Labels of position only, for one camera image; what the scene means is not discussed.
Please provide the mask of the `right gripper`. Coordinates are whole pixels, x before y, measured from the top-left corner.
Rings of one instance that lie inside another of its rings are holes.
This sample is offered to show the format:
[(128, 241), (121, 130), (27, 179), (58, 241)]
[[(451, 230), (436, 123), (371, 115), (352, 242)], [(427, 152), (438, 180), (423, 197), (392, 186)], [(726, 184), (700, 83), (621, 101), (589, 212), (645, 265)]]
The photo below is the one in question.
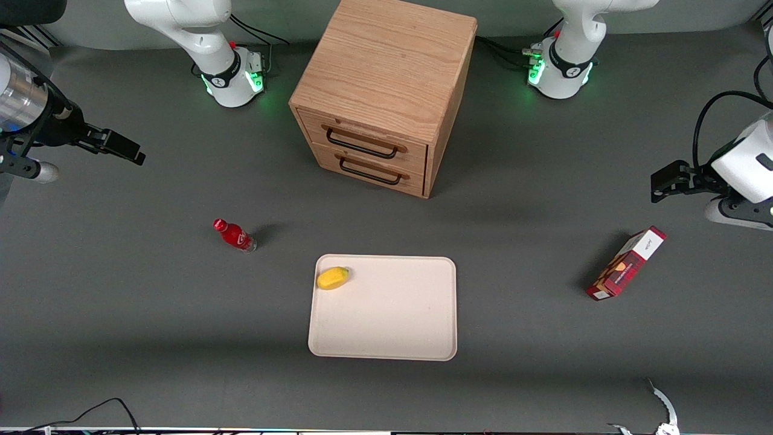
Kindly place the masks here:
[(36, 147), (79, 146), (93, 154), (119, 157), (142, 166), (146, 154), (124, 135), (86, 125), (77, 105), (66, 112), (58, 97), (51, 97), (38, 72), (12, 55), (1, 55), (1, 129), (13, 134), (35, 126)]

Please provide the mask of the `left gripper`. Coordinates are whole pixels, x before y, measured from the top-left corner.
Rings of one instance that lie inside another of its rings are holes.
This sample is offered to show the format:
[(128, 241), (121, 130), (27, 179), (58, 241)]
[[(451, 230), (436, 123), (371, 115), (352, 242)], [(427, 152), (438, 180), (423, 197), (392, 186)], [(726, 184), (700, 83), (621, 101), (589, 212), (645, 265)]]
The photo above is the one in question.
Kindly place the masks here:
[(711, 166), (691, 168), (687, 161), (676, 160), (655, 171), (650, 176), (650, 201), (657, 204), (688, 190), (691, 195), (725, 198), (727, 184), (753, 204), (767, 201), (772, 196), (771, 124), (771, 117), (762, 117), (747, 126)]

